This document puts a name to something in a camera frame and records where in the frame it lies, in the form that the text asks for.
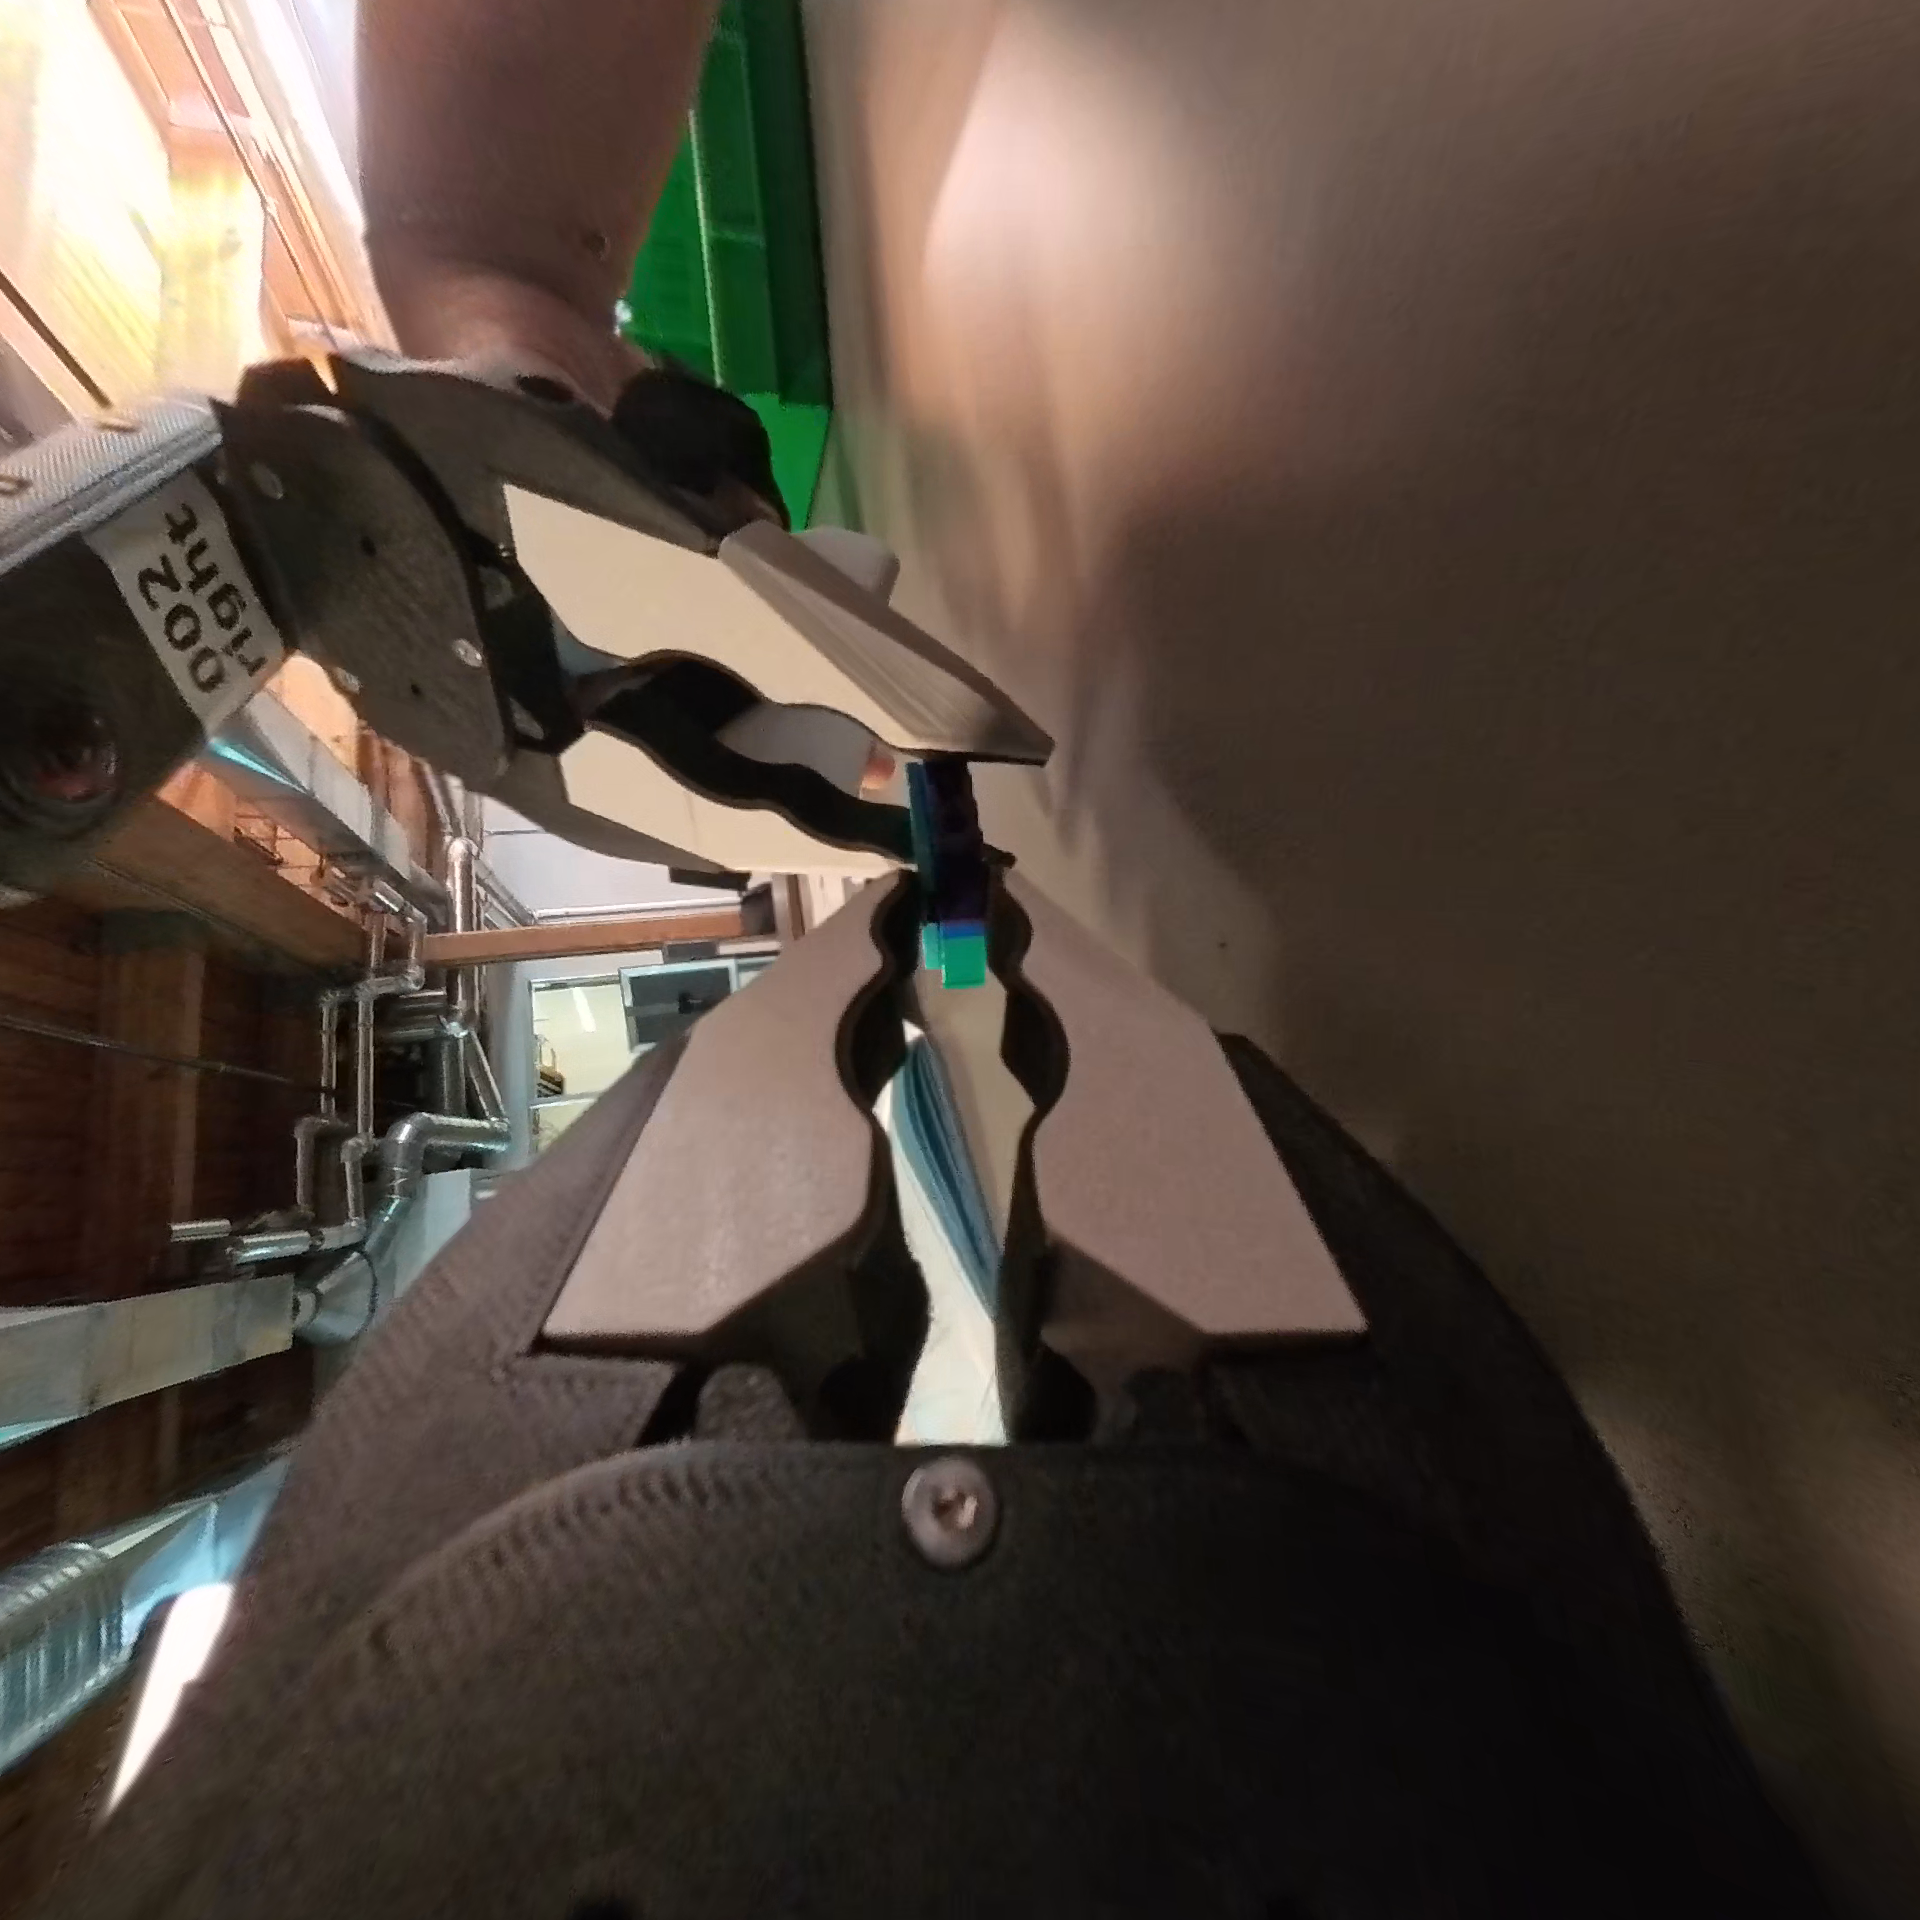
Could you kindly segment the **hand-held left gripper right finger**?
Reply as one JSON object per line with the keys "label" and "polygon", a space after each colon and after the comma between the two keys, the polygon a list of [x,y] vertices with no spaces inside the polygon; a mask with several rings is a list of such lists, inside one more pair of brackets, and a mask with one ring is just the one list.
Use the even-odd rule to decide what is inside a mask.
{"label": "hand-held left gripper right finger", "polygon": [[1029,881],[994,923],[1021,1132],[1000,1297],[1025,1350],[1268,1352],[1364,1337],[1349,1283],[1211,1025]]}

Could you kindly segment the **person's right forearm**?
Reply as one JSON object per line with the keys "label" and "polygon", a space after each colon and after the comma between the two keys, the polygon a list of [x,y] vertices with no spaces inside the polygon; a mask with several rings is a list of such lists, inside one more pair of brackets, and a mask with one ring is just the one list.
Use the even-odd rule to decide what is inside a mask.
{"label": "person's right forearm", "polygon": [[711,1],[358,8],[367,247],[403,355],[610,411],[617,302],[714,32]]}

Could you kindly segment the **silver ceiling pipes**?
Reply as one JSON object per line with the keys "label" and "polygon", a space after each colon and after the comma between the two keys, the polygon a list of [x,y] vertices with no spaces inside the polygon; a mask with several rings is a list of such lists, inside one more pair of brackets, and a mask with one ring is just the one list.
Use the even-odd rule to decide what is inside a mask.
{"label": "silver ceiling pipes", "polygon": [[358,876],[367,916],[358,973],[316,999],[311,1109],[293,1123],[293,1196],[252,1215],[183,1218],[172,1255],[228,1312],[240,1350],[342,1350],[410,1283],[410,1235],[431,1184],[499,1172],[513,1126],[487,1061],[470,967],[429,959],[444,922],[473,929],[473,856],[449,843],[453,893],[432,906],[386,876]]}

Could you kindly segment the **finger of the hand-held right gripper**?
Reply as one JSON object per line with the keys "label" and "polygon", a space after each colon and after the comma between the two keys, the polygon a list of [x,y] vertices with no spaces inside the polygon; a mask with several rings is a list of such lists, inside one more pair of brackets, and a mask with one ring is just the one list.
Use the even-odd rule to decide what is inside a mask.
{"label": "finger of the hand-held right gripper", "polygon": [[519,486],[503,501],[517,565],[597,655],[698,659],[908,754],[1053,756],[1053,738],[968,659],[771,522],[702,553]]}
{"label": "finger of the hand-held right gripper", "polygon": [[570,804],[661,845],[665,864],[760,875],[888,875],[913,864],[891,751],[863,721],[785,705],[714,663],[618,663],[568,681],[581,732]]}

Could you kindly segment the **open lego instruction booklet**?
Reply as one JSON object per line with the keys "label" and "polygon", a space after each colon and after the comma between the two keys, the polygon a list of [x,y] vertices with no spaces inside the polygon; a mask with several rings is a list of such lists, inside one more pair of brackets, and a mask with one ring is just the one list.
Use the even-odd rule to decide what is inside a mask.
{"label": "open lego instruction booklet", "polygon": [[894,1081],[894,1132],[935,1225],[987,1315],[1000,1293],[1003,1238],[961,1125],[950,1077],[919,1031],[910,1031]]}

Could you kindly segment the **green plastic bin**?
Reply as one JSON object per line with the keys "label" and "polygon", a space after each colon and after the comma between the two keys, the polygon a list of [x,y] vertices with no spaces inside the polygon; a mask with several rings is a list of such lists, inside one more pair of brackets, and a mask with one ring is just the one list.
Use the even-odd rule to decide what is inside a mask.
{"label": "green plastic bin", "polygon": [[834,386],[797,1],[719,7],[681,148],[613,313],[624,341],[752,409],[781,501],[793,526],[807,526]]}

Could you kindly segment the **teal and blue lego assembly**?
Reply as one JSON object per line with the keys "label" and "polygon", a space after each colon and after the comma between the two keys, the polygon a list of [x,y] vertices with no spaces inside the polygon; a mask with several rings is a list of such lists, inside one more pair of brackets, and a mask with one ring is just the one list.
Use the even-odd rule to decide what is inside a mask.
{"label": "teal and blue lego assembly", "polygon": [[969,764],[952,756],[912,760],[906,794],[921,967],[946,989],[978,989],[990,978],[993,861]]}

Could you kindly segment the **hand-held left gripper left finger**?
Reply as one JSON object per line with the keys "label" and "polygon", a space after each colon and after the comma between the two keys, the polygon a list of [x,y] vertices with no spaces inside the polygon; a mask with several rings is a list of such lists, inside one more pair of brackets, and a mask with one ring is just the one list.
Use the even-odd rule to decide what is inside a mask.
{"label": "hand-held left gripper left finger", "polygon": [[877,1101],[906,1053],[912,876],[869,882],[698,1021],[543,1342],[697,1361],[917,1361]]}

